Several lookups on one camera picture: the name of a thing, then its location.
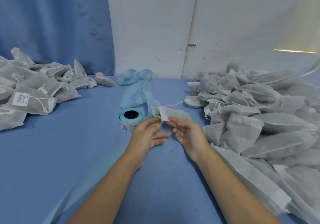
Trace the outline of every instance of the right hand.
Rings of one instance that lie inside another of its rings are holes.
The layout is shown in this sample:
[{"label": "right hand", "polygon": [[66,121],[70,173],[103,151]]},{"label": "right hand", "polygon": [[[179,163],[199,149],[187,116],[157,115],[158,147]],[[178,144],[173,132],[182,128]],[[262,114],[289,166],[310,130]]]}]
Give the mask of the right hand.
[{"label": "right hand", "polygon": [[189,157],[194,161],[201,157],[209,144],[201,126],[189,120],[169,117],[166,123],[173,126],[176,139],[183,145]]}]

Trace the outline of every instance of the blue curtain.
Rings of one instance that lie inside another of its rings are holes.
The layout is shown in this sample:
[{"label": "blue curtain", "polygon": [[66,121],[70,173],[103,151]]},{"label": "blue curtain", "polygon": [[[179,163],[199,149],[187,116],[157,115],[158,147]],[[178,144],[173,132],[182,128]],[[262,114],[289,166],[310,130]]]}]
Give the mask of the blue curtain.
[{"label": "blue curtain", "polygon": [[0,55],[19,47],[34,62],[73,66],[87,74],[115,71],[108,0],[0,0]]}]

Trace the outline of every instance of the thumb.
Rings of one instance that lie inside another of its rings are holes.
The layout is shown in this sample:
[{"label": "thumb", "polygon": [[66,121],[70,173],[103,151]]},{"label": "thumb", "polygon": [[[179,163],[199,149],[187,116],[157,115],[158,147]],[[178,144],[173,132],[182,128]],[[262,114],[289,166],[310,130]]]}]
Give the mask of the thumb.
[{"label": "thumb", "polygon": [[159,129],[161,128],[161,125],[160,124],[155,124],[155,125],[150,125],[146,131],[153,135],[155,132],[157,132]]},{"label": "thumb", "polygon": [[188,128],[188,129],[192,129],[192,128],[194,127],[194,125],[195,125],[195,124],[194,124],[192,121],[190,121],[190,120],[184,120],[184,121],[179,122],[179,123],[177,124],[177,126],[186,127],[186,128]]}]

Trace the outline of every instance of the forearm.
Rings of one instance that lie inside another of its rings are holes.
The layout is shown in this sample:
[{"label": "forearm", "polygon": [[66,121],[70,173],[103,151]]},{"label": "forearm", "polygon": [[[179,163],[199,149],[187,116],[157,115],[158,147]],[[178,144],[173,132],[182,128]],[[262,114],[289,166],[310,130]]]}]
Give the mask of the forearm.
[{"label": "forearm", "polygon": [[138,163],[135,157],[125,152],[71,217],[68,224],[113,223],[137,169]]},{"label": "forearm", "polygon": [[208,145],[197,161],[228,224],[280,224]]}]

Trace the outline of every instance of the white wall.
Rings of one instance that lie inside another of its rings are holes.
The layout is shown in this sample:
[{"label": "white wall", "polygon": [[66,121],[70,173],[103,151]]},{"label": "white wall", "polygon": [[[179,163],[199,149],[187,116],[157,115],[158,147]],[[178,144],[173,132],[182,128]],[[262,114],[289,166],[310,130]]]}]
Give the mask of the white wall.
[{"label": "white wall", "polygon": [[197,0],[186,78],[199,69],[221,71],[230,58],[250,70],[306,70],[319,56],[277,52],[298,0]]},{"label": "white wall", "polygon": [[195,0],[108,0],[115,74],[129,68],[180,78]]}]

